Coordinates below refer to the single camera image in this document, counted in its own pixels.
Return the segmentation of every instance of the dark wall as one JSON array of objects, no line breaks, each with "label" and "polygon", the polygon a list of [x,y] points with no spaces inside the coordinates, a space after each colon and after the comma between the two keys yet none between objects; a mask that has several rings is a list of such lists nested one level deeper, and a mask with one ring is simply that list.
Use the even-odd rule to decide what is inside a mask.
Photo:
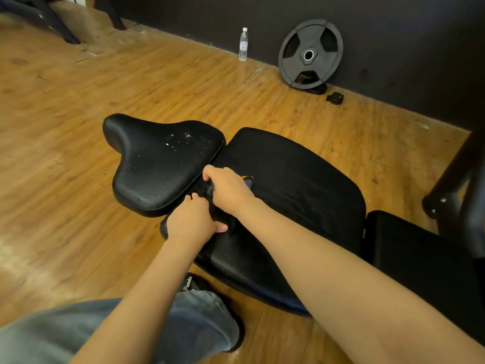
[{"label": "dark wall", "polygon": [[299,23],[341,31],[342,62],[330,83],[474,128],[484,121],[485,0],[114,0],[130,20],[277,65]]}]

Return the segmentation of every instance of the person's left arm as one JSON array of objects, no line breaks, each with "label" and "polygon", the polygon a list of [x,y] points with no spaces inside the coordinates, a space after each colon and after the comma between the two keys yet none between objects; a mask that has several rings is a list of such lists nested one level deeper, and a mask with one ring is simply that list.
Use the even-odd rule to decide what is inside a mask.
[{"label": "person's left arm", "polygon": [[226,225],[214,222],[209,203],[196,193],[167,222],[169,239],[149,268],[70,364],[145,364],[167,319],[183,277],[197,253]]}]

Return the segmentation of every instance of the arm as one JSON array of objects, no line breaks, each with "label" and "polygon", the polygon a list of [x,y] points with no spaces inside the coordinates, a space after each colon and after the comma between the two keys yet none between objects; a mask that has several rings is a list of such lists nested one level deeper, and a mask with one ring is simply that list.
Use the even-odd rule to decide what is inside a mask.
[{"label": "arm", "polygon": [[485,363],[485,349],[420,297],[275,212],[230,169],[207,166],[214,203],[268,249],[313,318],[355,364]]},{"label": "arm", "polygon": [[226,225],[212,221],[204,198],[195,193],[192,197],[187,195],[170,216],[170,238],[152,264],[70,364],[150,361],[185,273],[214,232],[227,230]]}]

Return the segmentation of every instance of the black shoe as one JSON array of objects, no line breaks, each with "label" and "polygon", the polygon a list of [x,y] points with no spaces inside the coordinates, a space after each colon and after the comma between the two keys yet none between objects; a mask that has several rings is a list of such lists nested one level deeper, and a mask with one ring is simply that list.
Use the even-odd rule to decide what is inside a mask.
[{"label": "black shoe", "polygon": [[216,293],[211,287],[207,280],[203,279],[201,276],[198,276],[194,273],[188,272],[183,279],[182,285],[180,286],[179,292],[184,291],[210,291],[215,293],[219,298],[221,298],[222,302],[227,308],[231,317],[236,321],[237,325],[239,326],[239,338],[236,344],[226,352],[234,352],[242,345],[244,337],[246,335],[246,330],[244,327],[243,320],[239,317],[234,311],[231,309],[230,299],[226,296],[223,296],[219,293]]}]

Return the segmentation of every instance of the weight plate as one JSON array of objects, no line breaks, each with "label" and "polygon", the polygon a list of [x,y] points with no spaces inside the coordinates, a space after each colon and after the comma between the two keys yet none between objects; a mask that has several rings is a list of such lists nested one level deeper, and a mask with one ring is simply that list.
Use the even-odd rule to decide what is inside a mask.
[{"label": "weight plate", "polygon": [[342,36],[324,19],[299,24],[283,41],[278,56],[283,79],[298,89],[325,83],[342,59]]}]

